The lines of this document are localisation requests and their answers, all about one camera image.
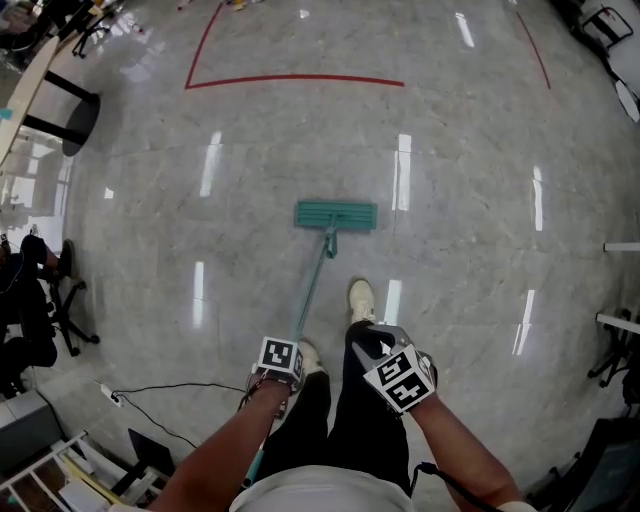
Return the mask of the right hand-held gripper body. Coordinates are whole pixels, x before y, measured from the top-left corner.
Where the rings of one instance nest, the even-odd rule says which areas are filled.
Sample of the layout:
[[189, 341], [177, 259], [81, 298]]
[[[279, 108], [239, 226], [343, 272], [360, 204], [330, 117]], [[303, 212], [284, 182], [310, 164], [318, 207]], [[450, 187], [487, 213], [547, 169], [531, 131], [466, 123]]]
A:
[[408, 412], [436, 391], [434, 367], [413, 345], [383, 359], [364, 379], [397, 414]]

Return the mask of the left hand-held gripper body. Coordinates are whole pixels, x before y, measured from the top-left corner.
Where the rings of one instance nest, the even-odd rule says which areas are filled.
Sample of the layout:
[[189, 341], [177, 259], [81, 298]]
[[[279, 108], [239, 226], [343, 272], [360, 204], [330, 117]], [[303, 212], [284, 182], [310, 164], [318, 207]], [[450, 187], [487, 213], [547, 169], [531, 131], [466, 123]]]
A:
[[264, 337], [258, 360], [247, 379], [244, 403], [267, 380], [286, 384], [289, 395], [298, 393], [304, 383], [303, 360], [299, 340]]

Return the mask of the teal mop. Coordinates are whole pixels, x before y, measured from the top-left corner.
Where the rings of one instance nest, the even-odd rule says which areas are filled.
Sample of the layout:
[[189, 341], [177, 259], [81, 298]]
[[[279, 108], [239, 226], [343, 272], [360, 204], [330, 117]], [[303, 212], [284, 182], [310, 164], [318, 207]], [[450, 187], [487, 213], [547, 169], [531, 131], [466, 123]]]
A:
[[[295, 226], [297, 228], [322, 228], [324, 230], [324, 238], [321, 248], [319, 249], [319, 256], [311, 271], [308, 290], [301, 301], [301, 312], [298, 315], [298, 319], [293, 323], [292, 336], [284, 340], [300, 341], [301, 339], [305, 339], [303, 337], [303, 326], [311, 306], [312, 294], [324, 260], [327, 258], [332, 259], [337, 254], [338, 231], [340, 229], [347, 229], [351, 231], [370, 232], [376, 228], [376, 219], [377, 207], [373, 203], [307, 200], [300, 201], [296, 204], [294, 211]], [[261, 443], [258, 453], [254, 457], [248, 473], [241, 484], [241, 491], [249, 489], [254, 484], [255, 476], [263, 456], [264, 443], [267, 437], [271, 433], [274, 433], [284, 422], [296, 402], [298, 393], [289, 395], [280, 405], [272, 421], [269, 434]]]

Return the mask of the person's right forearm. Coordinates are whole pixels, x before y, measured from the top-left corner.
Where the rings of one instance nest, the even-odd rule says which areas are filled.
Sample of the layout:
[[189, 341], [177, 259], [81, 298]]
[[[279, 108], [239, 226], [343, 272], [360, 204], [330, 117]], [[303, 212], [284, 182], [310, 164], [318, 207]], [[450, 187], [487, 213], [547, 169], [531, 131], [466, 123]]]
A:
[[506, 467], [469, 431], [437, 394], [410, 410], [438, 468], [484, 503], [507, 510], [524, 502]]

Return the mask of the person's left forearm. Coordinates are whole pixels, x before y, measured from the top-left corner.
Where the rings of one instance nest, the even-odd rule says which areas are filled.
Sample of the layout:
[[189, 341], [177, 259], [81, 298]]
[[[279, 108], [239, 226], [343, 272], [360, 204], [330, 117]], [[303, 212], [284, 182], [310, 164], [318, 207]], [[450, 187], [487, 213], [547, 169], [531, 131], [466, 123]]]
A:
[[225, 512], [289, 394], [281, 382], [263, 382], [247, 405], [183, 461], [150, 509]]

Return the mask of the person's left white shoe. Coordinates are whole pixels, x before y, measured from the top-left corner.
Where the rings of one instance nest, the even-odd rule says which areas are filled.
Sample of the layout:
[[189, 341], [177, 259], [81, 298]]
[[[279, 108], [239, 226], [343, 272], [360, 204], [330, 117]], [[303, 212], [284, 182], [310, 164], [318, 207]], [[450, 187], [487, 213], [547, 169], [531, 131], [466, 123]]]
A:
[[326, 372], [319, 353], [309, 341], [301, 339], [298, 347], [302, 355], [302, 369], [305, 377], [317, 372]]

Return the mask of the person's white shoe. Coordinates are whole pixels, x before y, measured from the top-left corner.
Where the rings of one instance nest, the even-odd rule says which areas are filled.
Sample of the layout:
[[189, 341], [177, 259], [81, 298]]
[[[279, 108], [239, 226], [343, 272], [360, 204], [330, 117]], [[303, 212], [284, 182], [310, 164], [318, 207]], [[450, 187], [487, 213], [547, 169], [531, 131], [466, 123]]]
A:
[[349, 306], [352, 324], [362, 321], [373, 323], [376, 320], [374, 295], [367, 280], [357, 279], [351, 284]]
[[326, 372], [319, 353], [309, 341], [301, 339], [298, 347], [302, 355], [302, 369], [305, 377], [317, 372]]

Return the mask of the person's right white shoe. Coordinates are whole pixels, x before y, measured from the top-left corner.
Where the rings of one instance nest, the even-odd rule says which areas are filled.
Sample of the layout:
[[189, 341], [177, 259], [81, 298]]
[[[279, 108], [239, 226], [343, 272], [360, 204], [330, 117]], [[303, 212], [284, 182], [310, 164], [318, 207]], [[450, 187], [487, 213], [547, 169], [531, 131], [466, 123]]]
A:
[[351, 284], [349, 306], [352, 324], [362, 321], [373, 323], [376, 320], [374, 295], [367, 280], [357, 279]]

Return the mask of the person's right leg black trousers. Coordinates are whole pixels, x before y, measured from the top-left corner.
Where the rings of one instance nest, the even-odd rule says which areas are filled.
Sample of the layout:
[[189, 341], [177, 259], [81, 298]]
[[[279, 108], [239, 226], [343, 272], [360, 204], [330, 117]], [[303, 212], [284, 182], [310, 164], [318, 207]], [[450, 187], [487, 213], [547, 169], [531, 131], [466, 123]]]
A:
[[409, 448], [403, 421], [365, 381], [365, 369], [352, 348], [356, 344], [374, 359], [382, 356], [381, 338], [370, 330], [372, 325], [370, 320], [360, 320], [346, 332], [342, 389], [325, 461], [392, 482], [409, 493]]

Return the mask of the person's left leg black trousers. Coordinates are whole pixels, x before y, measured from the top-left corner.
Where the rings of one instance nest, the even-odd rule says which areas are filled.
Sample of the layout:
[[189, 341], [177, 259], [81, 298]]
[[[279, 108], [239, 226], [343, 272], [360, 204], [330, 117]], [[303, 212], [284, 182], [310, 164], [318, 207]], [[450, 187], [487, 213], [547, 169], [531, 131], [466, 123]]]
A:
[[326, 459], [330, 407], [329, 375], [324, 371], [308, 375], [284, 422], [267, 437], [254, 482], [286, 470], [321, 465]]

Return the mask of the person's white shirt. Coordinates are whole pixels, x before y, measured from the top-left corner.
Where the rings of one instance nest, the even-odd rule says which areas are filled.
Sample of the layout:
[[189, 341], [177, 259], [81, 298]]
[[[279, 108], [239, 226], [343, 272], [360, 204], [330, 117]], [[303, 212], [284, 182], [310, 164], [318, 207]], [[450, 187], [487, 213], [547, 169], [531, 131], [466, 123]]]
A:
[[[150, 506], [140, 509], [114, 505], [109, 512], [153, 512]], [[507, 510], [497, 509], [536, 512], [525, 502], [523, 509], [516, 503]], [[415, 512], [415, 508], [398, 485], [325, 462], [260, 480], [237, 493], [225, 512]]]

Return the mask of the black desk foot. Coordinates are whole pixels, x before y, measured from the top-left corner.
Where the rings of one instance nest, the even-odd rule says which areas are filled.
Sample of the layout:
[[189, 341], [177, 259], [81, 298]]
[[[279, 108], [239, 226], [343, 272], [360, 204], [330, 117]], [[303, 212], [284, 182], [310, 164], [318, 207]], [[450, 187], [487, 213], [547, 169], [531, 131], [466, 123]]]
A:
[[146, 470], [157, 470], [161, 476], [170, 477], [175, 472], [175, 465], [170, 450], [156, 441], [129, 428], [129, 437], [133, 445], [137, 463], [112, 488], [116, 496], [122, 496], [134, 483], [142, 479]]

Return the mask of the white metal shelf rack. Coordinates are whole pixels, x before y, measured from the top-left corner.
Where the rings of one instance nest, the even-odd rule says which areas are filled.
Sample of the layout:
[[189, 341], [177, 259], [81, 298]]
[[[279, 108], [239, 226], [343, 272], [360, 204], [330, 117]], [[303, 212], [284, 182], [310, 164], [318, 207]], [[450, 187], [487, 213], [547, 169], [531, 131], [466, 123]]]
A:
[[0, 512], [108, 512], [121, 498], [98, 478], [83, 431], [0, 483]]

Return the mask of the wooden table with black base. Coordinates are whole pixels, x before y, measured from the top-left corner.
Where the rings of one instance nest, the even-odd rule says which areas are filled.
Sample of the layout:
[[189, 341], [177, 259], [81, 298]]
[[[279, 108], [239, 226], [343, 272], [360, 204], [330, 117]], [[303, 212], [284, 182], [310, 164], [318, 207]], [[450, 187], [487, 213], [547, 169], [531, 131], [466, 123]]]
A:
[[[101, 107], [98, 94], [90, 93], [50, 70], [59, 37], [51, 38], [35, 55], [21, 75], [6, 108], [9, 117], [0, 114], [0, 165], [4, 163], [21, 128], [27, 127], [63, 141], [63, 154], [76, 155], [93, 131]], [[30, 115], [29, 110], [43, 82], [75, 96], [80, 103], [73, 110], [67, 124], [59, 126]]]

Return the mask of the black flatbed trolley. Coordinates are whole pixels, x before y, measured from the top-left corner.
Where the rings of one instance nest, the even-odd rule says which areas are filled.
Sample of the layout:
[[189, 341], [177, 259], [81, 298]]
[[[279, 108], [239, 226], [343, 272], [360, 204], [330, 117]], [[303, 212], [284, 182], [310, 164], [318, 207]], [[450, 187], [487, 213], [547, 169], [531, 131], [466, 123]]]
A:
[[602, 4], [583, 12], [579, 28], [605, 51], [634, 35], [631, 25], [616, 9]]

